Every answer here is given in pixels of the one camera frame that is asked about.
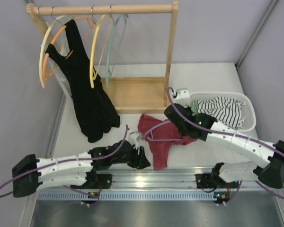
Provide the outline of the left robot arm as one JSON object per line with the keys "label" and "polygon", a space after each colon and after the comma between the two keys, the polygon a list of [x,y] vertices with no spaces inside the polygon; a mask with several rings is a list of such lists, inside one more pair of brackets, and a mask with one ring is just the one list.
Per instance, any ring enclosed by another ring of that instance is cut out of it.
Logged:
{"label": "left robot arm", "polygon": [[91,189],[98,182],[98,171],[112,165],[127,164],[131,168],[150,167],[144,147],[138,148],[124,140],[112,146],[97,147],[79,155],[62,158],[25,156],[12,168],[13,196],[29,196],[45,188],[70,186]]}

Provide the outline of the purple hanger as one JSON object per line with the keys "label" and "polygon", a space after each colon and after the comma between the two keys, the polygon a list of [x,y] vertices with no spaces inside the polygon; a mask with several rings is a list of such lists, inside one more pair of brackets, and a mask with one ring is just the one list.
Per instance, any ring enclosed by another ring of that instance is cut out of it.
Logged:
{"label": "purple hanger", "polygon": [[171,124],[171,121],[163,121],[161,123],[158,123],[154,126],[152,126],[149,130],[145,132],[143,135],[143,140],[148,141],[154,141],[154,142],[161,142],[161,141],[181,141],[182,139],[180,137],[166,137],[166,133],[161,130],[161,128],[165,125]]}

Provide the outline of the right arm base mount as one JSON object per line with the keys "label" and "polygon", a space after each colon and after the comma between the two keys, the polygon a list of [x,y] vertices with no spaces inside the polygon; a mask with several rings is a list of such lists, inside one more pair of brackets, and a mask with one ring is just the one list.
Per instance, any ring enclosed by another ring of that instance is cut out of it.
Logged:
{"label": "right arm base mount", "polygon": [[233,181],[226,183],[224,180],[215,180],[210,173],[196,174],[196,185],[205,193],[213,193],[216,205],[226,205],[227,202],[238,192],[241,182]]}

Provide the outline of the red tank top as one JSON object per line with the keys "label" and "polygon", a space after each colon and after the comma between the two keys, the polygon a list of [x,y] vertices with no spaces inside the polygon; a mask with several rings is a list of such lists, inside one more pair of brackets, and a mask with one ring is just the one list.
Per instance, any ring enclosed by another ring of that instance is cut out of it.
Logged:
{"label": "red tank top", "polygon": [[[145,134],[147,130],[149,130],[152,126],[163,122],[162,120],[156,119],[152,116],[142,114],[140,116],[139,122],[138,122],[138,131],[142,133],[142,135]],[[179,132],[176,126],[171,123],[169,125],[165,125],[161,128],[166,133],[166,137],[180,137],[181,141],[148,141],[150,151],[153,155],[153,169],[155,170],[161,170],[168,167],[168,157],[169,157],[169,151],[173,145],[188,145],[192,142],[197,141],[196,139],[192,139],[189,136],[182,136]]]}

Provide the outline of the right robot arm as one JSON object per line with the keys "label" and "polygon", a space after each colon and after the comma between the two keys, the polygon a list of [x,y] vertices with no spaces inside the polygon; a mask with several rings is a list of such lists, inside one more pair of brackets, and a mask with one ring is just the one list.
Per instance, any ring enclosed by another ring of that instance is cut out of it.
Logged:
{"label": "right robot arm", "polygon": [[205,113],[193,116],[179,104],[168,106],[164,115],[181,135],[223,146],[248,159],[241,163],[217,163],[210,174],[214,186],[221,188],[234,181],[259,181],[274,189],[284,186],[284,141],[257,140]]}

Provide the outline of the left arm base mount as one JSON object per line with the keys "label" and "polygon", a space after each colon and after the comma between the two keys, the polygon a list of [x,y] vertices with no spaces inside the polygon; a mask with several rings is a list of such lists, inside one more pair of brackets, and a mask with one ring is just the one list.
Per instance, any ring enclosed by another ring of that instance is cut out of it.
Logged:
{"label": "left arm base mount", "polygon": [[98,180],[94,183],[91,189],[88,191],[92,195],[92,198],[99,199],[103,189],[110,189],[112,185],[111,174],[99,174]]}

